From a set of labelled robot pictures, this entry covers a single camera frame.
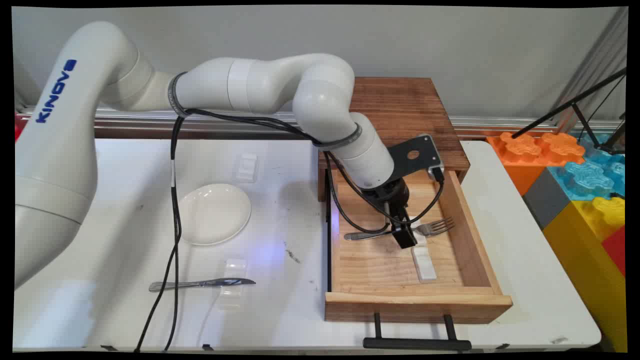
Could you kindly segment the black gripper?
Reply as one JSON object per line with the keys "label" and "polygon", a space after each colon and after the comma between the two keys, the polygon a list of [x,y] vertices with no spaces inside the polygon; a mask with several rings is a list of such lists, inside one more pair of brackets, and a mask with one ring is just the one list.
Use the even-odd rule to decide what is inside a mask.
{"label": "black gripper", "polygon": [[410,227],[412,219],[407,212],[410,191],[403,178],[371,189],[362,188],[361,193],[377,209],[388,214],[387,222],[391,224],[391,235],[400,248],[413,248],[418,244]]}

